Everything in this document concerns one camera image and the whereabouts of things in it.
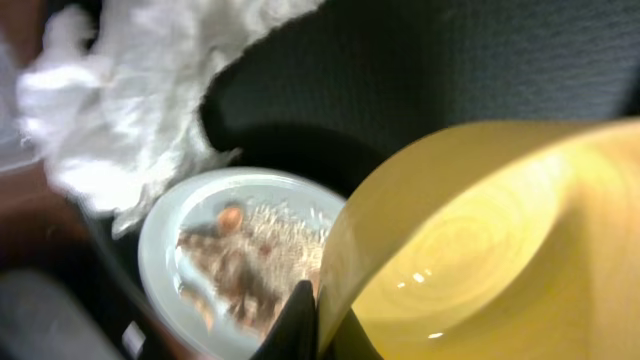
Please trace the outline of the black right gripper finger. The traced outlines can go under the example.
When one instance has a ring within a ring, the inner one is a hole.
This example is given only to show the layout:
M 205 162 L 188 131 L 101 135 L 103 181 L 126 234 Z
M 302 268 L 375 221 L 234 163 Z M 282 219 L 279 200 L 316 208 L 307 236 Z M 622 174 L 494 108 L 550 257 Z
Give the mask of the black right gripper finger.
M 300 281 L 251 360 L 315 360 L 317 310 L 313 286 Z

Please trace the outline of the yellow bowl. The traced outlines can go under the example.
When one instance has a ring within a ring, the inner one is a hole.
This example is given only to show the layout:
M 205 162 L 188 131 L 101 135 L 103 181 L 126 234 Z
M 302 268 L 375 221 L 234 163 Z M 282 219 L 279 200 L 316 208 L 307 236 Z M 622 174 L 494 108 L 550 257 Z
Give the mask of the yellow bowl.
M 497 121 L 412 143 L 348 198 L 318 349 L 385 359 L 635 359 L 639 122 Z

